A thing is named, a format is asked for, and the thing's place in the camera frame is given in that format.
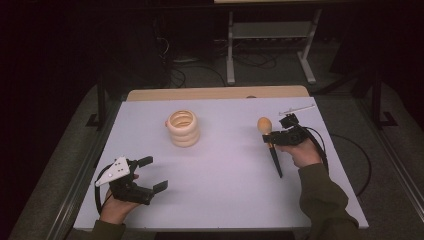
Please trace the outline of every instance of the table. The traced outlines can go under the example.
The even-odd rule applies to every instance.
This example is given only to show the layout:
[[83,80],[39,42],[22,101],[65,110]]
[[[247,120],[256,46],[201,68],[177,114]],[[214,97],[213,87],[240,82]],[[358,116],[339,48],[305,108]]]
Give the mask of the table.
[[[257,98],[246,99],[252,95]],[[278,177],[256,122],[258,117],[267,116],[275,124],[283,117],[280,112],[311,104],[315,104],[314,99],[300,86],[133,91],[121,106],[92,182],[118,155],[129,159],[152,155],[153,164],[137,171],[140,178],[136,183],[151,187],[169,180],[169,187],[157,194],[151,205],[128,216],[129,228],[242,231],[309,227],[310,221],[298,204],[297,168],[289,155],[280,152],[284,176]],[[199,118],[201,137],[189,148],[173,146],[164,127],[167,116],[181,108],[189,108]],[[302,125],[321,133],[330,176],[350,198],[347,211],[361,228],[367,227],[318,108],[297,116]],[[102,196],[106,190],[101,188]],[[74,227],[90,229],[97,218],[92,184]]]

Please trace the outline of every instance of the dark background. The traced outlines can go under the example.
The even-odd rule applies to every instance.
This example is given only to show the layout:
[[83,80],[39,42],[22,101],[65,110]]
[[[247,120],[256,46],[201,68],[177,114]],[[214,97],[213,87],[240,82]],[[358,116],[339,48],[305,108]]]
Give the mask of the dark background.
[[[227,20],[222,17],[226,12],[222,11],[167,12],[159,18],[155,12],[111,17],[87,13],[83,11],[84,5],[76,2],[59,1],[6,1],[0,3],[0,9],[1,136],[2,153],[6,153],[1,158],[4,174],[0,238],[6,239],[78,104],[101,74],[108,84],[122,87],[116,93],[118,97],[131,88],[162,87],[168,76],[167,63],[162,64],[154,52],[158,29],[181,49],[201,58],[212,58],[209,47],[214,38],[226,38]],[[420,45],[424,42],[423,11],[418,4],[387,1],[360,8],[326,8],[315,39],[342,41],[332,70],[349,73],[372,66],[400,94],[421,127],[424,127],[424,50]],[[270,18],[276,15],[263,14]],[[249,12],[239,16],[252,19]],[[152,24],[154,19],[160,21]],[[133,27],[140,26],[142,32],[129,34]],[[99,48],[93,30],[100,31],[100,35],[115,33],[110,34],[110,39],[101,38],[106,40],[102,44],[110,47],[114,56],[121,54],[119,61],[125,62],[125,66],[131,68],[143,63],[131,53],[125,54],[135,49],[136,54],[151,56],[144,59],[148,61],[144,64],[151,67],[136,73],[127,67],[120,68]],[[118,37],[114,31],[125,34]],[[144,39],[152,50],[134,45],[135,37]],[[115,67],[113,73],[109,71],[111,66]],[[148,80],[151,76],[159,76],[160,80],[151,82]]]

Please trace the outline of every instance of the wooden handle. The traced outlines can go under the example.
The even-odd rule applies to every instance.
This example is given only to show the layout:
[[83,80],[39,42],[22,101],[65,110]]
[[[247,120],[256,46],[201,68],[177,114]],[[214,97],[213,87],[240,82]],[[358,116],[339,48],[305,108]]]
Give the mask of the wooden handle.
[[258,130],[262,133],[262,135],[269,134],[272,132],[272,123],[266,117],[261,117],[258,120]]

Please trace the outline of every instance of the metal frame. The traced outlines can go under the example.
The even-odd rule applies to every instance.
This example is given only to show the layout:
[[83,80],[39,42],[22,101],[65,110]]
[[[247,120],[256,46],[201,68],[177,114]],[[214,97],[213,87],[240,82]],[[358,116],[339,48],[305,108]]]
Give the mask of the metal frame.
[[[305,73],[306,80],[309,84],[315,84],[316,79],[312,73],[311,67],[308,63],[308,54],[311,48],[316,29],[318,27],[318,21],[321,16],[322,9],[315,10],[314,17],[312,21],[307,22],[281,22],[279,23],[280,28],[285,29],[274,29],[274,33],[267,33],[267,35],[258,34],[240,34],[242,32],[240,28],[248,29],[248,26],[258,23],[234,23],[233,21],[233,12],[229,12],[228,20],[228,53],[227,53],[227,83],[228,85],[235,84],[235,74],[234,74],[234,61],[233,61],[233,40],[234,39],[243,39],[243,38],[284,38],[284,37],[304,37],[306,38],[306,44],[302,51],[297,53],[299,62],[302,66],[303,72]],[[302,30],[294,29],[296,27],[309,27],[307,32]]]

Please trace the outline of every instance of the wooden table edge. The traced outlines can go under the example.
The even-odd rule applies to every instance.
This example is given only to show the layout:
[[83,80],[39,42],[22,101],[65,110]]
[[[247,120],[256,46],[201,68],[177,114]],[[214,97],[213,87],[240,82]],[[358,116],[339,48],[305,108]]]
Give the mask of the wooden table edge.
[[132,90],[127,101],[309,97],[305,86],[255,86]]

